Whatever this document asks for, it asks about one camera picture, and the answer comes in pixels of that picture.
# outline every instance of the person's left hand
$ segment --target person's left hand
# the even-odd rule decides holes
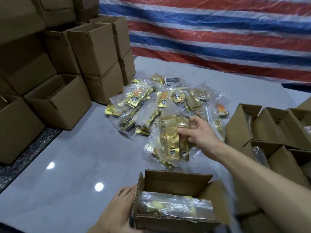
[[[133,205],[136,185],[125,186],[112,198],[97,223],[87,233],[142,233],[130,227],[129,214]]]

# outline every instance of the red white and blue tarp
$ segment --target red white and blue tarp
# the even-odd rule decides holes
[[[134,55],[311,83],[311,0],[99,0],[125,15]]]

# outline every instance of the blue stripe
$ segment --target blue stripe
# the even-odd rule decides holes
[[[311,66],[311,57],[274,55],[274,54],[250,52],[243,50],[228,50],[213,47],[194,46],[183,43],[177,43],[166,39],[145,37],[134,34],[130,34],[130,41],[133,43],[142,43],[152,46],[162,46],[212,57],[237,59],[245,61],[271,62],[284,65]]]
[[[123,5],[100,4],[100,12],[109,15],[126,15],[153,22],[174,23],[216,28],[235,28],[256,31],[311,34],[311,23],[270,19],[195,15],[165,11],[151,11]]]

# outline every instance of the white table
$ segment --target white table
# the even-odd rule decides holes
[[[206,79],[211,88],[227,94],[224,104],[231,114],[239,103],[280,109],[297,104],[277,83],[144,57],[138,57],[135,66],[150,76],[164,74],[171,66],[195,85]],[[72,131],[63,131],[0,194],[0,222],[26,233],[83,233],[121,186],[137,183],[145,169],[162,169],[145,159],[146,137],[122,137],[104,117],[104,110],[105,106],[93,103]],[[222,179],[232,209],[231,176],[222,165],[199,155],[180,170]],[[104,185],[101,191],[96,191],[97,183]],[[235,223],[231,229],[239,231]]]

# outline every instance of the person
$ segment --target person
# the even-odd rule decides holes
[[[264,167],[221,142],[211,126],[198,116],[191,117],[197,126],[179,129],[204,155],[225,166],[283,232],[311,232],[311,191]],[[142,233],[130,228],[128,216],[136,186],[123,187],[111,200],[88,233]]]

